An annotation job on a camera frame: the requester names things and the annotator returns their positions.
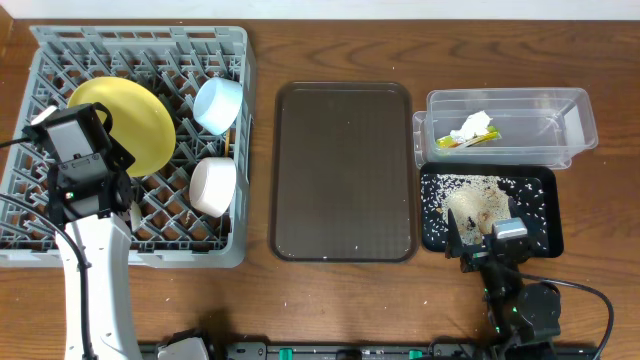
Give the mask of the yellow plate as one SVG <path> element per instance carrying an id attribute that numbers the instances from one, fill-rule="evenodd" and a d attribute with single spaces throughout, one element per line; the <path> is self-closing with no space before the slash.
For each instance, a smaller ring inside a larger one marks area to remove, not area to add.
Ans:
<path id="1" fill-rule="evenodd" d="M 98 77 L 81 84 L 68 106 L 99 102 L 113 118 L 111 136 L 135 158 L 130 177 L 144 177 L 172 158 L 176 133 L 172 118 L 158 97 L 124 78 Z"/>

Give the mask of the white cup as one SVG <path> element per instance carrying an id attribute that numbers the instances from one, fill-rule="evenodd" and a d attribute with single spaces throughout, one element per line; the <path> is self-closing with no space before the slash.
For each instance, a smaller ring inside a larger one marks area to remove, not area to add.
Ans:
<path id="1" fill-rule="evenodd" d="M 131 203 L 129 215 L 130 215 L 131 229 L 133 232 L 135 232 L 141 226 L 141 221 L 142 221 L 141 209 L 135 201 Z"/>

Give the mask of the pink white bowl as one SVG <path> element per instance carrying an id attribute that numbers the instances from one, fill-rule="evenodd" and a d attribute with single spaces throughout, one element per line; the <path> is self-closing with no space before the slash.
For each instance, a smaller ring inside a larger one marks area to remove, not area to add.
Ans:
<path id="1" fill-rule="evenodd" d="M 192 207 L 209 216 L 221 217 L 231 204 L 236 182 L 236 165 L 233 159 L 202 159 L 191 176 L 189 198 Z"/>

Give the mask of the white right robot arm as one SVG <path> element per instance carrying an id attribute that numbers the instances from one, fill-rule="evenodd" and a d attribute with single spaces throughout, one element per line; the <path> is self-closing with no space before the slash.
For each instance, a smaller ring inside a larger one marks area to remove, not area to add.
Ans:
<path id="1" fill-rule="evenodd" d="M 498 338 L 486 350 L 491 359 L 553 357 L 551 340 L 560 334 L 560 293 L 543 282 L 526 284 L 518 266 L 534 256 L 525 222 L 508 201 L 511 217 L 498 220 L 479 244 L 462 242 L 452 211 L 448 212 L 445 256 L 458 258 L 463 273 L 478 272 L 484 283 L 488 316 Z"/>

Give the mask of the light blue bowl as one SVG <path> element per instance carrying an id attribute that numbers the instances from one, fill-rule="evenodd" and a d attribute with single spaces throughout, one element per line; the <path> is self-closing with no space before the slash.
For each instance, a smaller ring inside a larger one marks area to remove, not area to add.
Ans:
<path id="1" fill-rule="evenodd" d="M 243 101 L 242 85 L 236 81 L 213 77 L 196 94 L 194 120 L 212 135 L 221 135 L 234 123 Z"/>

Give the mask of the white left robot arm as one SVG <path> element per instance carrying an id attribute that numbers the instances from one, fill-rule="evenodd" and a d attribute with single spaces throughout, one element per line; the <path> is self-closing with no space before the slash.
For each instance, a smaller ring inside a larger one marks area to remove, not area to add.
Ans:
<path id="1" fill-rule="evenodd" d="M 68 359 L 139 359 L 133 324 L 128 255 L 127 173 L 134 157 L 110 134 L 101 103 L 37 115 L 23 132 L 53 156 L 47 172 L 45 223 L 56 232 L 63 260 Z"/>

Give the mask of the white paper napkin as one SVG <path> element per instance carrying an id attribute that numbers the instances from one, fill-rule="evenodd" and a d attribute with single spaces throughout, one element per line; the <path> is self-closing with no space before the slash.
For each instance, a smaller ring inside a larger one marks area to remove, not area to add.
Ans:
<path id="1" fill-rule="evenodd" d="M 479 111 L 467 117 L 463 125 L 458 130 L 451 130 L 450 136 L 458 141 L 465 141 L 477 135 L 487 133 L 492 118 L 485 111 Z"/>

